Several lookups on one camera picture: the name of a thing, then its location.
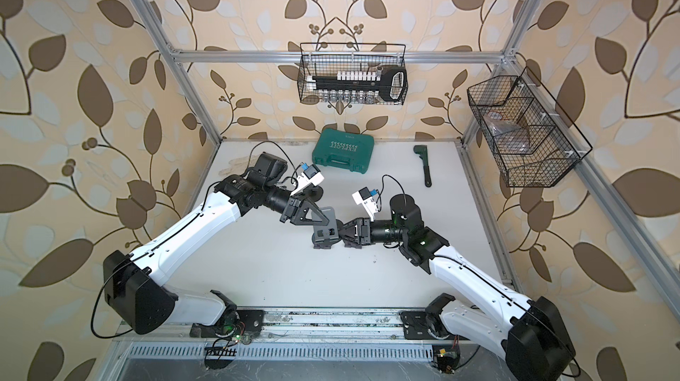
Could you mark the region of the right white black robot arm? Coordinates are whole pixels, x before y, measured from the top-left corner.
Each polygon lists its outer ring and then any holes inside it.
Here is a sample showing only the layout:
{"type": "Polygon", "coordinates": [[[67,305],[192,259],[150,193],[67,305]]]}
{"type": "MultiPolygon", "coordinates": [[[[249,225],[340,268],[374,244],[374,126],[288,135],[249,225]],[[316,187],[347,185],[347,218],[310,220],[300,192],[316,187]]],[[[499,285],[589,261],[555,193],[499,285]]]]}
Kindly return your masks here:
{"type": "Polygon", "coordinates": [[[466,259],[448,240],[426,226],[421,209],[407,194],[390,201],[391,217],[379,220],[376,190],[352,195],[367,216],[339,228],[346,246],[396,244],[414,266],[451,285],[468,303],[440,294],[427,309],[435,338],[462,336],[503,358],[518,380],[559,380],[577,352],[559,309],[546,297],[531,299],[512,290],[466,259]]]}

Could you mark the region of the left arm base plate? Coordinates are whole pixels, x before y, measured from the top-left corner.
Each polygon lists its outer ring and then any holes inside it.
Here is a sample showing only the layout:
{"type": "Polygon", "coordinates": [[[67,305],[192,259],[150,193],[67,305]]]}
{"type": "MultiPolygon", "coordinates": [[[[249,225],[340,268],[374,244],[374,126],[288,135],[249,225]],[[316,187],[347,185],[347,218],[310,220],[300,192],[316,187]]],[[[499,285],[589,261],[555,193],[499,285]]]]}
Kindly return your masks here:
{"type": "Polygon", "coordinates": [[[191,338],[257,338],[264,326],[263,309],[228,310],[212,325],[193,324],[191,338]]]}

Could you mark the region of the black phone stand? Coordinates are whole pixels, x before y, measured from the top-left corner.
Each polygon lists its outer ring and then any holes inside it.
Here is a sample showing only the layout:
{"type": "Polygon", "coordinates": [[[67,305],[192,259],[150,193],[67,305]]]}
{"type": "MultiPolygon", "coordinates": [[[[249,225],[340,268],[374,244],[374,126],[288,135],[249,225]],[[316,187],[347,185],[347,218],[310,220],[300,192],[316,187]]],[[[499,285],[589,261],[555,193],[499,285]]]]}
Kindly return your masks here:
{"type": "Polygon", "coordinates": [[[305,196],[313,202],[318,202],[323,196],[323,189],[320,186],[312,186],[305,191],[305,196]]]}
{"type": "Polygon", "coordinates": [[[312,215],[313,248],[330,249],[341,240],[338,234],[338,227],[341,226],[342,223],[336,219],[336,212],[333,207],[322,207],[320,211],[327,221],[324,221],[324,219],[316,213],[312,215]]]}

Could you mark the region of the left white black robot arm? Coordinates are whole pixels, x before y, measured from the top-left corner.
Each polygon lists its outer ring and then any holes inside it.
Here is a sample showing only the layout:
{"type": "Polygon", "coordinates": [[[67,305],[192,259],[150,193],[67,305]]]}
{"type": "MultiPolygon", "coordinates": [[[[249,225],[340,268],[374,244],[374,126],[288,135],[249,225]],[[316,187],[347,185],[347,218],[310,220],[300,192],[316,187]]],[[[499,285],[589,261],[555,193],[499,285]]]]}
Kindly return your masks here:
{"type": "Polygon", "coordinates": [[[297,226],[327,223],[309,196],[323,181],[322,172],[303,164],[289,191],[278,184],[287,169],[284,159],[264,152],[241,175],[212,184],[204,201],[159,237],[128,254],[108,255],[96,301],[105,302],[139,335],[164,324],[196,325],[216,338],[241,333],[237,305],[222,292],[181,292],[168,281],[209,239],[253,209],[266,207],[297,226]]]}

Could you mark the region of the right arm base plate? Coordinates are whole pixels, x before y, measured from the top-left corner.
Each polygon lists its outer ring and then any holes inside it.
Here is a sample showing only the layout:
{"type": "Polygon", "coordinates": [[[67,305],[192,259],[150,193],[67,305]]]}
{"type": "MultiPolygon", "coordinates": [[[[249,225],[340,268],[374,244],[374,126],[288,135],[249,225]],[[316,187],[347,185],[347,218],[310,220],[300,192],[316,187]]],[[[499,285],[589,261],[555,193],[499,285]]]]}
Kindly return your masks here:
{"type": "Polygon", "coordinates": [[[453,341],[456,338],[469,341],[460,334],[453,334],[444,326],[440,315],[424,310],[403,310],[398,314],[406,340],[453,341]]]}

